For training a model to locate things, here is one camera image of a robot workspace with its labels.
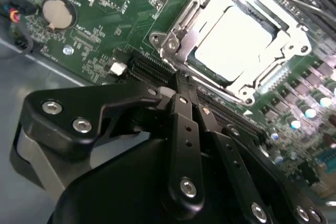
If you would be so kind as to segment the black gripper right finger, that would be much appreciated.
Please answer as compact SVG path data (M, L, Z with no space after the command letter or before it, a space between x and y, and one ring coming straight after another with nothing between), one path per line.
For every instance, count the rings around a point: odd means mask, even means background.
M199 103L197 85L187 77L191 98L214 162L224 170L233 198L226 207L233 223L327 223L323 212L255 145L248 133L233 125L221 127Z

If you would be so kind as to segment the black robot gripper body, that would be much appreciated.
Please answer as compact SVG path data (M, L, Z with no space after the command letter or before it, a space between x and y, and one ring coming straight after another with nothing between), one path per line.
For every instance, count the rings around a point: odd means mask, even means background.
M145 141L73 181L53 223L179 223L162 205L166 143ZM244 223L219 166L202 156L205 203L189 223Z

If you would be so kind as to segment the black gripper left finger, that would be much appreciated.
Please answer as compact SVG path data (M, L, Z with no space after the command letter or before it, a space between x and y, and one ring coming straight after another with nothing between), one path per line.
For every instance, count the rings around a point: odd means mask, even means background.
M166 143L161 201L176 219L204 206L198 124L176 72L168 87L142 82L35 91L23 103L16 149L57 202L68 186L100 165L150 140Z

